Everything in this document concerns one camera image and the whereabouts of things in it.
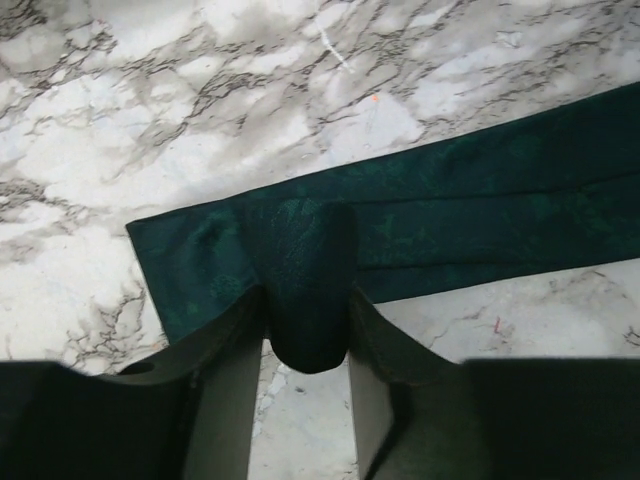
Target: marble countertop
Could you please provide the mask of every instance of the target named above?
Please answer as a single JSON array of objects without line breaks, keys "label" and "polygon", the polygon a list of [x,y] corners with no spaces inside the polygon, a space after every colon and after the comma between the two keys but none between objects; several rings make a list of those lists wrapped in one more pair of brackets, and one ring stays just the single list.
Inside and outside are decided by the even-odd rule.
[{"label": "marble countertop", "polygon": [[[0,352],[100,373],[162,348],[133,219],[638,80],[638,0],[7,0]],[[380,308],[454,360],[637,355],[639,267]],[[346,369],[303,376],[265,345],[251,480],[354,463]]]}]

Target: folded cloth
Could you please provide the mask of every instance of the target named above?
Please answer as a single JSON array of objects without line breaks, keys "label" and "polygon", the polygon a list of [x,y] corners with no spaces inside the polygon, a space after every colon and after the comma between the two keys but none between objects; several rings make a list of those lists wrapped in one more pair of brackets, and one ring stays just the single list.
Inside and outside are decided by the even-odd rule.
[{"label": "folded cloth", "polygon": [[275,353],[337,366],[373,303],[640,257],[640,83],[127,225],[170,342],[249,287]]}]

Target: grasped fabric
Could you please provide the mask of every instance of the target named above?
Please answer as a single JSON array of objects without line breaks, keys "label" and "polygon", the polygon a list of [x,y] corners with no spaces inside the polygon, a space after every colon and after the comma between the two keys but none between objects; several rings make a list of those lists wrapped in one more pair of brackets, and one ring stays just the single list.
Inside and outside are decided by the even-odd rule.
[{"label": "grasped fabric", "polygon": [[276,354],[322,371],[354,282],[378,303],[640,257],[638,112],[640,83],[127,229],[170,342],[262,284]]}]

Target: white marble table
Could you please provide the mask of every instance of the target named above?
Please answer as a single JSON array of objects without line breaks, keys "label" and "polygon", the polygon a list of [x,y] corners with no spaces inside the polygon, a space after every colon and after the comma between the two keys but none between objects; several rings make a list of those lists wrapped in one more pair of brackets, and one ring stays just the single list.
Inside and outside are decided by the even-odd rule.
[{"label": "white marble table", "polygon": [[[165,344],[125,223],[640,80],[640,0],[7,0],[0,352]],[[383,305],[455,360],[636,355],[640,261]],[[355,479],[345,368],[265,346],[251,480]]]}]

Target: dark green fabric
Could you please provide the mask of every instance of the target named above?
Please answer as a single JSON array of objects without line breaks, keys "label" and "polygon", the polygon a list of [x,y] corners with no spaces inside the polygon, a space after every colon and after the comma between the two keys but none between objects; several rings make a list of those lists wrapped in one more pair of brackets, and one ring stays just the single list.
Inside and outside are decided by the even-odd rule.
[{"label": "dark green fabric", "polygon": [[127,228],[170,342],[263,284],[276,354],[320,371],[352,276],[377,303],[640,257],[639,136],[640,83]]}]

